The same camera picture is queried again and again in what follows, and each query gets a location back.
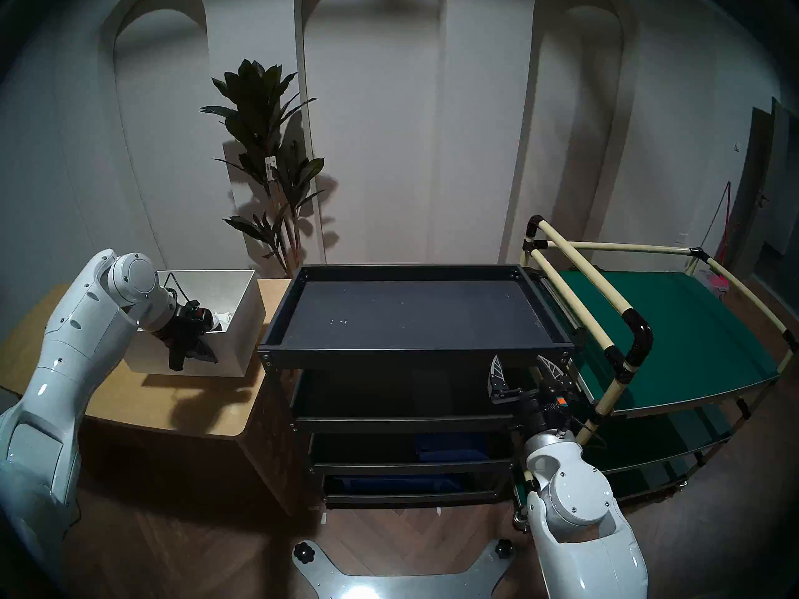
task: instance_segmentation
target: black knob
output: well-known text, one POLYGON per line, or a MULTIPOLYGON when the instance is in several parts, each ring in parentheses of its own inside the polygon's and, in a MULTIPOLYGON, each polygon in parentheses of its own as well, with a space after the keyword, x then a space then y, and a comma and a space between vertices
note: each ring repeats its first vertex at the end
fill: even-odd
POLYGON ((300 561, 303 565, 308 565, 309 562, 313 561, 313 548, 305 541, 302 543, 297 543, 294 546, 294 558, 300 561))
POLYGON ((513 543, 511 543, 510 539, 499 539, 495 551, 501 560, 510 558, 514 553, 513 543))

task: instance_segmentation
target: wall switch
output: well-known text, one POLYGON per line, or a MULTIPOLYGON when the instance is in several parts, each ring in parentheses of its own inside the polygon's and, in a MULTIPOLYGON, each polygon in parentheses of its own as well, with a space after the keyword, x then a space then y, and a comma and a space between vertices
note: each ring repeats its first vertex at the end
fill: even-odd
POLYGON ((277 180, 277 169, 275 169, 275 157, 266 157, 266 181, 272 182, 277 180))

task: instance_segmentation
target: green table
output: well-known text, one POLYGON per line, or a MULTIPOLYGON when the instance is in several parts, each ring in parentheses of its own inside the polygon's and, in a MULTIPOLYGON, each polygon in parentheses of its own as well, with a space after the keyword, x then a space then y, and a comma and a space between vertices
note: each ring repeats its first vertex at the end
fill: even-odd
MULTIPOLYGON (((564 280, 626 353, 633 335, 622 318, 579 271, 564 280)), ((698 280, 680 272, 604 272, 652 328, 654 345, 614 413, 653 415, 718 402, 756 390, 778 377, 777 365, 749 329, 698 280)), ((614 377, 592 338, 578 369, 595 399, 614 377)))

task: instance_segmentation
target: black tray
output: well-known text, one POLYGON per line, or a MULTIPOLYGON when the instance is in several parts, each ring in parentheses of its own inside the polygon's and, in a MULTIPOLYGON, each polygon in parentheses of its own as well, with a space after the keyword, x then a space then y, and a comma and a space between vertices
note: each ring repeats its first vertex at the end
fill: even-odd
POLYGON ((574 344, 519 266, 302 266, 258 346, 278 368, 529 366, 574 344))
MULTIPOLYGON (((506 369, 508 383, 529 384, 506 369)), ((291 402, 305 432, 410 434, 499 431, 515 425, 512 409, 488 398, 488 370, 364 369, 303 371, 291 402)))

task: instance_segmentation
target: wooden floor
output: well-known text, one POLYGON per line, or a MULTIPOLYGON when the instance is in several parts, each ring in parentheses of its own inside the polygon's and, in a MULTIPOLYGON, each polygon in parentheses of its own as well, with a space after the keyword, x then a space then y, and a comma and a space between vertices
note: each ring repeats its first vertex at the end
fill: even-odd
MULTIPOLYGON (((726 302, 775 357, 782 355, 784 342, 759 312, 735 294, 726 302)), ((650 597, 773 596, 764 585, 776 583, 787 558, 777 538, 790 542, 799 530, 797 421, 794 366, 680 494, 625 510, 649 568, 650 597)), ((87 425, 85 432, 82 518, 66 538, 75 597, 313 599, 291 561, 302 538, 316 541, 344 573, 389 575, 464 570, 501 537, 515 542, 518 556, 494 597, 546 596, 535 547, 511 528, 509 503, 441 515, 339 509, 321 525, 311 502, 297 518, 282 515, 223 442, 139 434, 114 435, 109 446, 107 428, 87 425)))

